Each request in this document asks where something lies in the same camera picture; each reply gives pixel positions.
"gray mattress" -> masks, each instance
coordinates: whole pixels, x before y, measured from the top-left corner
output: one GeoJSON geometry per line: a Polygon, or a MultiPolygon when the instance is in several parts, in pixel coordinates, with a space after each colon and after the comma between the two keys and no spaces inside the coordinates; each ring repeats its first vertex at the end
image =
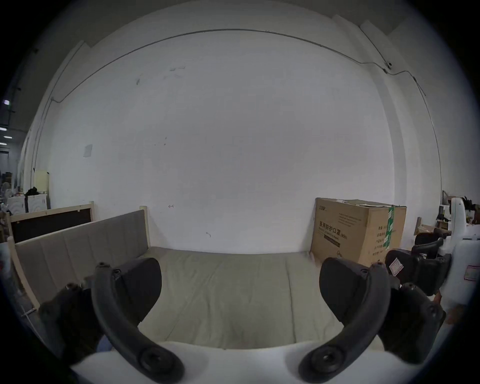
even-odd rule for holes
{"type": "MultiPolygon", "coordinates": [[[[160,298],[139,324],[151,340],[214,348],[326,342],[342,330],[323,300],[306,252],[232,255],[150,248],[160,298]]],[[[371,348],[383,349],[378,337],[371,348]]]]}

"ceiling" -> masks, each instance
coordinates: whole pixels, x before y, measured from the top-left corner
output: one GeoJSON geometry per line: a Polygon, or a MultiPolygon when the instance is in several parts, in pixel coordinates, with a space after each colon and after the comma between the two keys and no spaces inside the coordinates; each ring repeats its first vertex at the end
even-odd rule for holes
{"type": "MultiPolygon", "coordinates": [[[[385,34],[393,31],[410,13],[401,0],[281,0],[325,16],[338,14],[354,24],[370,20],[385,34]]],[[[61,62],[80,40],[93,46],[123,25],[156,10],[185,0],[82,0],[69,6],[39,38],[19,71],[10,128],[14,140],[23,141],[40,100],[61,62]]]]}

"green tape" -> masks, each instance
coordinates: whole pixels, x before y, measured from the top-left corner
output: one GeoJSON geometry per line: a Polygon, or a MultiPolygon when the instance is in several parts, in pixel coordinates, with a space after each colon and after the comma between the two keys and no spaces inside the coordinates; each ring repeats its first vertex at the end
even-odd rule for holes
{"type": "Polygon", "coordinates": [[[395,207],[388,208],[388,222],[387,222],[387,231],[385,233],[385,240],[384,240],[384,247],[390,247],[390,240],[392,239],[392,231],[393,231],[393,211],[395,207]]]}

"wooden bed frame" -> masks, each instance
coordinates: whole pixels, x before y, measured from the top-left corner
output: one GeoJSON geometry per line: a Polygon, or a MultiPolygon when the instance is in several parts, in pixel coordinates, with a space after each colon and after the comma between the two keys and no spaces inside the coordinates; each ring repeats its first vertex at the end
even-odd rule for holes
{"type": "Polygon", "coordinates": [[[74,205],[71,207],[63,207],[63,208],[54,208],[54,209],[47,209],[44,211],[36,211],[36,212],[29,212],[29,213],[21,213],[18,215],[7,215],[7,226],[8,226],[8,233],[9,236],[14,237],[12,223],[20,223],[24,220],[32,220],[38,217],[45,217],[45,216],[54,216],[57,214],[62,214],[66,212],[74,212],[81,210],[89,209],[90,210],[90,221],[95,221],[95,205],[94,202],[91,201],[89,204],[83,205],[74,205]]]}
{"type": "MultiPolygon", "coordinates": [[[[86,209],[86,208],[89,208],[91,209],[91,214],[92,214],[92,218],[93,218],[93,202],[91,202],[90,204],[85,204],[85,205],[78,205],[78,206],[75,206],[75,207],[65,207],[65,208],[58,208],[58,209],[55,209],[55,210],[49,210],[49,211],[54,211],[53,213],[49,213],[50,215],[54,215],[56,213],[62,213],[62,212],[70,212],[72,210],[80,210],[80,209],[86,209]]],[[[144,219],[145,219],[145,235],[146,235],[146,243],[147,243],[147,248],[150,248],[150,235],[149,235],[149,232],[148,232],[148,211],[147,211],[147,206],[146,205],[141,205],[140,206],[140,210],[143,210],[144,211],[144,219]]],[[[32,212],[31,214],[22,214],[22,215],[14,215],[12,217],[14,218],[18,218],[19,216],[24,216],[24,215],[31,215],[31,216],[27,216],[27,218],[32,218],[32,217],[39,217],[39,216],[44,216],[44,215],[48,215],[47,213],[45,213],[46,211],[41,211],[41,212],[32,212]]],[[[104,222],[107,222],[109,220],[112,220],[114,218],[111,218],[111,219],[105,219],[105,220],[102,220],[104,222]]],[[[15,270],[18,274],[18,277],[20,279],[20,282],[22,283],[24,289],[25,289],[25,292],[28,296],[28,298],[30,299],[30,301],[32,302],[33,304],[33,307],[35,309],[38,309],[40,307],[40,305],[42,304],[38,298],[36,297],[36,295],[34,294],[29,282],[28,282],[28,279],[25,275],[25,272],[24,272],[24,269],[22,268],[22,264],[20,263],[20,259],[19,259],[19,256],[18,256],[18,253],[17,253],[17,249],[16,247],[17,246],[21,246],[22,243],[26,243],[26,242],[32,242],[32,241],[36,241],[37,239],[41,239],[41,238],[47,238],[49,236],[55,236],[57,234],[61,234],[62,232],[65,232],[65,231],[72,231],[72,230],[76,230],[76,228],[80,228],[80,227],[84,227],[84,226],[89,226],[89,225],[93,225],[94,223],[98,223],[98,221],[94,222],[89,222],[89,223],[85,223],[85,224],[80,224],[78,226],[74,226],[74,227],[69,227],[69,228],[65,228],[65,229],[61,229],[59,231],[55,231],[55,232],[51,232],[51,233],[48,233],[48,234],[45,234],[45,235],[41,235],[41,236],[38,236],[38,237],[34,237],[34,238],[31,238],[29,240],[25,240],[25,241],[22,241],[22,242],[19,242],[18,244],[15,244],[15,241],[13,239],[13,236],[9,236],[8,239],[7,239],[7,243],[8,243],[8,249],[10,251],[10,257],[12,258],[12,261],[13,261],[13,265],[15,267],[15,270]]]]}

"dark board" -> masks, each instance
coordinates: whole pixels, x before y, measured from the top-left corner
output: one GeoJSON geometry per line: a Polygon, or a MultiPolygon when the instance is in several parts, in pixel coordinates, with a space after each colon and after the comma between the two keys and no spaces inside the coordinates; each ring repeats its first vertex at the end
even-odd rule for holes
{"type": "Polygon", "coordinates": [[[49,216],[33,217],[18,222],[12,221],[13,238],[15,242],[18,243],[33,237],[46,235],[47,233],[89,222],[91,222],[89,208],[49,216]]]}

